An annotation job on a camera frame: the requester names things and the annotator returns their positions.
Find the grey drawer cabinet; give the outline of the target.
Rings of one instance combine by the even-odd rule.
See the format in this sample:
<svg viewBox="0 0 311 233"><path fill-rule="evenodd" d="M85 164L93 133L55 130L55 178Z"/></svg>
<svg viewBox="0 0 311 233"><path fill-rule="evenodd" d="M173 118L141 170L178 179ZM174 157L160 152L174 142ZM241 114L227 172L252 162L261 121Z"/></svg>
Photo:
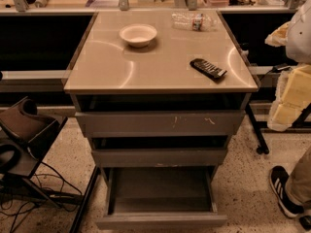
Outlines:
<svg viewBox="0 0 311 233"><path fill-rule="evenodd" d="M172 26L168 11L103 11L96 15L65 83L76 113L243 111L258 86L221 16L217 29L193 32ZM129 46L120 30L149 24L156 37ZM226 70L217 81L190 66L205 59Z"/></svg>

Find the grey top drawer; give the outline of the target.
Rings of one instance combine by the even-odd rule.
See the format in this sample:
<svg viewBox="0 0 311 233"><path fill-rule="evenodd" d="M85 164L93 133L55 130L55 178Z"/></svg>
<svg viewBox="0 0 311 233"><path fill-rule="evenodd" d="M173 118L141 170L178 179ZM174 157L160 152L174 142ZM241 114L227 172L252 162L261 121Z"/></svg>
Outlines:
<svg viewBox="0 0 311 233"><path fill-rule="evenodd" d="M243 117L239 110L76 113L89 138L234 135Z"/></svg>

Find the grey drawer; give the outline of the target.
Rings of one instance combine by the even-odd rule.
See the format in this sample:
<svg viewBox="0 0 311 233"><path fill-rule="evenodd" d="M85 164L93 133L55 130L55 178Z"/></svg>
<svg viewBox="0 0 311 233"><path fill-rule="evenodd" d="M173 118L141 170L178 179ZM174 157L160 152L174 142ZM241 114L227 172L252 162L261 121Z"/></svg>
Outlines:
<svg viewBox="0 0 311 233"><path fill-rule="evenodd" d="M76 113L89 138L234 135L243 117L239 110Z"/></svg>
<svg viewBox="0 0 311 233"><path fill-rule="evenodd" d="M95 138L92 156L102 167L213 166L226 144L227 136Z"/></svg>

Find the grey middle drawer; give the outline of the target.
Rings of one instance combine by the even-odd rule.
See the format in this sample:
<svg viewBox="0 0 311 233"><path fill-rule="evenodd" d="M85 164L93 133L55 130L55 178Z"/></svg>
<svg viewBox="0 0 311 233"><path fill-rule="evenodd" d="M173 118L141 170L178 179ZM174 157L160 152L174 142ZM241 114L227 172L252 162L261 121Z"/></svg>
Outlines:
<svg viewBox="0 0 311 233"><path fill-rule="evenodd" d="M102 167L213 166L226 144L227 136L95 138L92 156Z"/></svg>

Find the open bottom drawer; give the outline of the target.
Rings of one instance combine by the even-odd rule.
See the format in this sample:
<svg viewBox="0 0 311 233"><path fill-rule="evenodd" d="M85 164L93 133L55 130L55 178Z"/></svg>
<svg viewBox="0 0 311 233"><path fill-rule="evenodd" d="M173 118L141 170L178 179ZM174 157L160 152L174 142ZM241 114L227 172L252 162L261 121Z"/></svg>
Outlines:
<svg viewBox="0 0 311 233"><path fill-rule="evenodd" d="M113 168L103 230L222 226L207 167Z"/></svg>

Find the black remote control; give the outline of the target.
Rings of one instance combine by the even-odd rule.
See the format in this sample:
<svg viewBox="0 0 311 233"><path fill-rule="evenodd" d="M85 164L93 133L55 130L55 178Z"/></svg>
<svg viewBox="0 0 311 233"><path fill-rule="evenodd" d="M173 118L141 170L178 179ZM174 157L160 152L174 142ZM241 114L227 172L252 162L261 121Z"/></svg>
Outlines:
<svg viewBox="0 0 311 233"><path fill-rule="evenodd" d="M226 74L226 70L202 58L192 60L190 66L213 81L220 80Z"/></svg>

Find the white bowl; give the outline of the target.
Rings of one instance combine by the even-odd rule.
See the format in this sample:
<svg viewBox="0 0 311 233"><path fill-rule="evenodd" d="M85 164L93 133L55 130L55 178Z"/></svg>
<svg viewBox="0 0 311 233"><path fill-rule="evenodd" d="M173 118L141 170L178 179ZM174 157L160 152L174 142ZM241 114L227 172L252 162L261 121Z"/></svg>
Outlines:
<svg viewBox="0 0 311 233"><path fill-rule="evenodd" d="M120 30L121 39L134 48L148 46L156 35L157 30L149 24L130 24Z"/></svg>

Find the clear plastic water bottle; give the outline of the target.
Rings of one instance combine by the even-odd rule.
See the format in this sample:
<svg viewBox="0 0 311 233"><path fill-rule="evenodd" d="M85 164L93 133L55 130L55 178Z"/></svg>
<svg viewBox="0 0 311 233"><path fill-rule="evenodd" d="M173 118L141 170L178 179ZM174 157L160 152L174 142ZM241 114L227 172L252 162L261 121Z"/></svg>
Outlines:
<svg viewBox="0 0 311 233"><path fill-rule="evenodd" d="M193 12L174 12L172 26L176 29L206 32L217 29L217 21L207 14Z"/></svg>

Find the black table leg with caster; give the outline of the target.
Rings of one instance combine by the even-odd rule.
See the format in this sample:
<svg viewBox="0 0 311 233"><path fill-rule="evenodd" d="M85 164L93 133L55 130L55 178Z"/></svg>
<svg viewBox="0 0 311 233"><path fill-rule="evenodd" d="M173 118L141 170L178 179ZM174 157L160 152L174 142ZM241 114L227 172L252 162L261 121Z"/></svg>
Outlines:
<svg viewBox="0 0 311 233"><path fill-rule="evenodd" d="M259 145L257 147L257 153L258 154L269 154L269 149L268 149L268 146L261 134L261 131L260 131L260 127L259 127L259 123L257 122L255 116L254 116L254 113L252 111L252 108L250 105L247 105L246 108L245 108L245 111L246 111L246 114L248 115L249 117L249 120L253 126L253 129L254 129L254 132L257 136L257 139L258 139L258 142L259 142Z"/></svg>

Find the black power adapter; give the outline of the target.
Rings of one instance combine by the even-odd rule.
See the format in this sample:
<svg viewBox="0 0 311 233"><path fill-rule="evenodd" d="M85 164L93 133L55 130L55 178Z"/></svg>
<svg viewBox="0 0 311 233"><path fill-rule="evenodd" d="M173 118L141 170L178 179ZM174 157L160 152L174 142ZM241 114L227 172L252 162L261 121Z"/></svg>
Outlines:
<svg viewBox="0 0 311 233"><path fill-rule="evenodd" d="M290 65L286 64L286 63L283 63L283 64L279 64L279 65L275 65L272 67L271 71L273 73L280 73L282 71L287 71L291 68Z"/></svg>

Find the white yellow padded robot part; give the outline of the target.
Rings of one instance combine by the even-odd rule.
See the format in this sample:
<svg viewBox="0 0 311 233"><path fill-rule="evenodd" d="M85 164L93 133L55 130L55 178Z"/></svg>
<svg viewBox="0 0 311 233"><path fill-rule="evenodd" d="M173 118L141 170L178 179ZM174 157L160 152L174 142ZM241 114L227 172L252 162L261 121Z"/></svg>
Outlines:
<svg viewBox="0 0 311 233"><path fill-rule="evenodd" d="M265 42L272 47L284 46L287 58L298 63L290 72L281 73L269 111L268 128L282 132L311 104L311 0L306 0Z"/></svg>

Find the black white sneaker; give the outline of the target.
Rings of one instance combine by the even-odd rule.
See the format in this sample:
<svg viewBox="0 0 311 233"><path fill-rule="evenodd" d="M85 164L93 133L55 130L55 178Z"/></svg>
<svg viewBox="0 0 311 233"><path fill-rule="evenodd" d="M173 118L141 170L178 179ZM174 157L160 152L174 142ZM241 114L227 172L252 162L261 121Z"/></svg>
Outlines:
<svg viewBox="0 0 311 233"><path fill-rule="evenodd" d="M289 179L289 174L282 166L275 166L269 174L270 186L277 197L278 204L283 213L289 218L295 218L303 213L303 207L292 202L285 190L286 181Z"/></svg>

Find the khaki trouser leg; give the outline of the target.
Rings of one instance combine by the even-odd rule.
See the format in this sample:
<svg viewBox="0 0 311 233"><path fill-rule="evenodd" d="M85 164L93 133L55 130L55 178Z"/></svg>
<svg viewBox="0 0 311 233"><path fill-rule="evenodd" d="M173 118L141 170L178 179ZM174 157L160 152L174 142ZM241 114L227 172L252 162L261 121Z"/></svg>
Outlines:
<svg viewBox="0 0 311 233"><path fill-rule="evenodd" d="M311 200L311 148L295 164L285 190L289 199L298 206Z"/></svg>

